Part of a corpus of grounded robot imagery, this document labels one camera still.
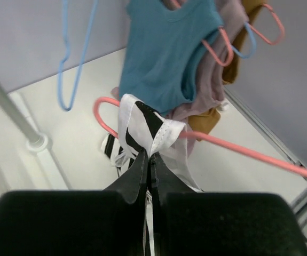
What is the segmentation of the pink mauve tank top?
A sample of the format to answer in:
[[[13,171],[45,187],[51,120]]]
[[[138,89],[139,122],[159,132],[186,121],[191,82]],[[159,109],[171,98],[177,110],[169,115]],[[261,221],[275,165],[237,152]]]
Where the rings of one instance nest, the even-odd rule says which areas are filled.
[[[168,9],[176,10],[172,8],[171,1],[161,2]],[[240,1],[234,1],[233,7],[235,8],[233,11],[234,20],[230,21],[230,25],[225,28],[225,31],[228,36],[232,36],[234,40],[248,18]],[[211,108],[217,107],[224,100],[222,72],[223,67],[217,64],[207,50],[196,69],[195,100],[191,103],[183,103],[168,114],[161,115],[176,121],[187,121],[191,116],[207,114]],[[119,86],[114,88],[112,93],[117,99],[121,99],[119,96]]]

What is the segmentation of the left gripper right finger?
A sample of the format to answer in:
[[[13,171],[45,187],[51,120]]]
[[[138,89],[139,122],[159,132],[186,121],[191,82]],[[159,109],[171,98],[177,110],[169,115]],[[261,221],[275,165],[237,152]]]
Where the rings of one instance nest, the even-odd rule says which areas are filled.
[[[287,202],[268,193],[197,193],[150,159],[156,255],[307,255]]]

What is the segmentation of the black white striped tank top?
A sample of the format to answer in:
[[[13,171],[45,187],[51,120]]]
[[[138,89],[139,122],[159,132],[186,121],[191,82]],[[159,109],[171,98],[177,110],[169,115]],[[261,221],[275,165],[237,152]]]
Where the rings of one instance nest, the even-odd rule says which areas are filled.
[[[115,137],[106,135],[101,151],[122,175],[134,162],[141,149],[148,156],[159,153],[167,168],[196,192],[201,188],[188,169],[188,156],[195,140],[180,138],[190,127],[180,121],[162,117],[156,110],[131,94],[125,94],[119,107],[118,128]]]

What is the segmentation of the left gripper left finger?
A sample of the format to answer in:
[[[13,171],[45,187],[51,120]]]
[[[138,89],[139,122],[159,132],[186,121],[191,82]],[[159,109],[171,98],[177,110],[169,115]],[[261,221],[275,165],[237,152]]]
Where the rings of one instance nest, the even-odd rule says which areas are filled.
[[[104,190],[0,197],[0,255],[144,255],[146,153]]]

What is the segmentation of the teal blue tank top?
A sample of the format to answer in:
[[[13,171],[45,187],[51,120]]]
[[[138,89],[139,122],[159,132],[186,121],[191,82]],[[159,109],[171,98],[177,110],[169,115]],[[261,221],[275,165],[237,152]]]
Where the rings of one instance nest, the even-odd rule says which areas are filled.
[[[196,69],[223,25],[214,1],[130,1],[130,32],[119,96],[132,94],[161,114],[196,98]]]

